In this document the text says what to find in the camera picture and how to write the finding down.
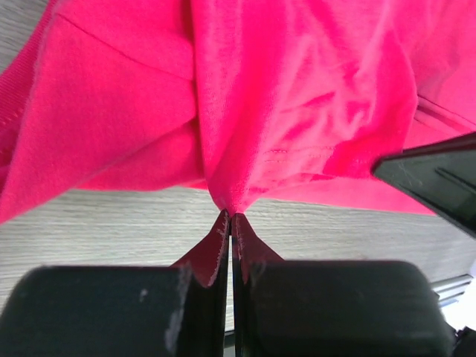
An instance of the pink fabric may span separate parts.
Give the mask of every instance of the pink fabric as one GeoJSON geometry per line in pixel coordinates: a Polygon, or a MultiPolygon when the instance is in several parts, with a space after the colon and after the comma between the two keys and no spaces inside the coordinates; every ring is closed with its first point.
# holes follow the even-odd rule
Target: pink fabric
{"type": "Polygon", "coordinates": [[[52,0],[0,77],[0,222],[73,187],[428,211],[382,155],[476,130],[471,0],[52,0]]]}

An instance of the stitching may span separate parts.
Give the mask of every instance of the stitching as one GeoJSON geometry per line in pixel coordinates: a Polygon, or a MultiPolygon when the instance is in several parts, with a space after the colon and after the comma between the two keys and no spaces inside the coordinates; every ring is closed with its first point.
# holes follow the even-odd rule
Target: stitching
{"type": "Polygon", "coordinates": [[[76,25],[74,22],[72,22],[70,19],[66,18],[64,15],[61,15],[61,14],[57,14],[58,17],[60,17],[61,19],[65,20],[67,23],[71,24],[72,26],[75,26],[75,28],[77,28],[78,30],[82,31],[83,33],[85,33],[86,35],[92,37],[93,39],[95,39],[96,41],[102,43],[103,45],[105,45],[106,47],[108,48],[111,48],[113,51],[117,52],[118,54],[120,54],[121,56],[127,58],[128,60],[131,60],[133,61],[134,63],[138,64],[138,65],[142,65],[144,67],[147,67],[147,68],[150,68],[150,69],[153,69],[155,71],[160,71],[160,72],[163,72],[163,73],[167,73],[167,74],[170,74],[171,76],[174,76],[174,77],[177,77],[177,78],[182,78],[183,80],[189,80],[189,81],[193,81],[193,79],[191,80],[190,78],[186,78],[186,77],[183,77],[183,76],[179,76],[178,74],[176,73],[172,73],[172,72],[169,72],[169,71],[165,71],[164,69],[162,68],[157,68],[157,67],[153,67],[151,65],[147,65],[145,63],[142,63],[142,62],[139,62],[137,61],[135,58],[132,58],[130,56],[128,56],[127,54],[125,54],[124,52],[118,50],[117,48],[115,47],[112,47],[109,43],[103,41],[102,39],[100,39],[99,37],[93,35],[92,33],[89,33],[88,31],[84,30],[83,28],[81,28],[79,25],[76,25]]]}

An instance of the seam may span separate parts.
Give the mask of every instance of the seam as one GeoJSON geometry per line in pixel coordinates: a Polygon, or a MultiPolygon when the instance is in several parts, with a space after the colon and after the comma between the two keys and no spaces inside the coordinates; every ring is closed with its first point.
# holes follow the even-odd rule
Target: seam
{"type": "Polygon", "coordinates": [[[122,57],[125,57],[127,58],[128,60],[130,61],[133,61],[134,63],[138,64],[138,65],[142,65],[144,67],[147,67],[147,68],[150,68],[150,69],[153,69],[155,71],[160,71],[160,72],[163,72],[163,73],[167,73],[171,76],[174,76],[174,77],[177,77],[177,78],[181,78],[183,80],[187,80],[187,81],[190,81],[190,82],[193,82],[193,79],[191,80],[190,78],[186,78],[186,77],[183,77],[183,76],[180,76],[176,73],[173,73],[173,72],[170,72],[170,71],[165,71],[164,69],[162,68],[157,68],[157,67],[154,67],[152,65],[147,65],[146,63],[142,63],[140,61],[137,61],[135,58],[132,58],[131,56],[125,54],[124,52],[118,50],[116,47],[113,47],[111,46],[109,43],[105,42],[104,40],[100,39],[99,37],[95,36],[94,34],[92,33],[89,33],[88,31],[86,31],[85,29],[83,29],[82,27],[80,27],[79,25],[75,24],[74,22],[72,22],[70,19],[68,19],[67,17],[65,17],[64,15],[60,14],[60,13],[57,13],[56,16],[60,17],[61,19],[65,20],[67,23],[69,23],[70,25],[74,26],[76,29],[80,30],[81,32],[85,33],[86,35],[92,37],[93,39],[97,40],[98,42],[100,42],[101,44],[105,45],[106,47],[112,49],[113,51],[117,52],[118,54],[120,54],[122,57]]]}
{"type": "Polygon", "coordinates": [[[418,94],[418,97],[419,97],[419,98],[422,98],[423,100],[426,100],[427,102],[433,104],[434,106],[436,106],[436,107],[438,107],[438,108],[440,108],[440,109],[442,109],[442,110],[444,110],[444,111],[446,111],[446,112],[448,112],[448,113],[450,113],[450,114],[456,115],[457,117],[459,117],[459,118],[461,118],[461,119],[463,119],[463,120],[466,120],[466,121],[467,121],[468,123],[470,123],[471,125],[475,125],[475,123],[474,123],[473,121],[469,120],[468,118],[465,118],[465,117],[463,117],[462,115],[459,115],[458,113],[453,112],[453,111],[451,111],[451,110],[445,108],[444,106],[441,106],[440,104],[435,103],[434,101],[429,100],[429,99],[426,98],[426,97],[423,97],[423,96],[420,95],[420,94],[418,94]]]}

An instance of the gray wood grain table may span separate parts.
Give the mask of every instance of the gray wood grain table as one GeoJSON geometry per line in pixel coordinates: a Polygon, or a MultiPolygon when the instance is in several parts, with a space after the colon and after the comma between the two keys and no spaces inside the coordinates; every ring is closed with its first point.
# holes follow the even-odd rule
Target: gray wood grain table
{"type": "MultiPolygon", "coordinates": [[[[45,3],[0,0],[0,70],[28,39],[45,3]]],[[[42,264],[170,264],[217,214],[199,190],[72,190],[0,226],[0,306],[14,283],[42,264]]],[[[431,281],[465,274],[476,258],[475,242],[434,216],[270,200],[258,201],[247,216],[285,258],[407,260],[431,281]]]]}

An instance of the white scuff mark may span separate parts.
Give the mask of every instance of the white scuff mark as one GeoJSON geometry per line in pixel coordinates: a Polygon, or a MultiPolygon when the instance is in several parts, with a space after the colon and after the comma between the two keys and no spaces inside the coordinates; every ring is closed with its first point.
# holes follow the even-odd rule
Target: white scuff mark
{"type": "Polygon", "coordinates": [[[149,294],[149,290],[147,289],[141,290],[141,293],[139,294],[139,303],[144,302],[144,299],[146,298],[147,294],[149,294]]]}
{"type": "Polygon", "coordinates": [[[404,164],[403,161],[400,161],[400,162],[399,162],[399,169],[401,169],[401,170],[403,171],[403,174],[404,174],[405,177],[407,178],[407,183],[408,183],[411,187],[414,186],[413,181],[416,181],[420,187],[423,186],[422,180],[419,180],[419,179],[416,178],[413,174],[411,174],[409,171],[407,171],[407,169],[405,168],[405,164],[404,164]]]}
{"type": "Polygon", "coordinates": [[[181,321],[184,317],[184,305],[185,300],[187,298],[188,287],[190,285],[190,280],[192,277],[192,268],[190,267],[190,263],[187,263],[185,266],[180,268],[180,273],[178,276],[178,297],[179,301],[179,308],[172,312],[170,316],[169,327],[165,330],[165,348],[172,353],[173,355],[176,354],[177,349],[177,340],[179,339],[181,321]]]}

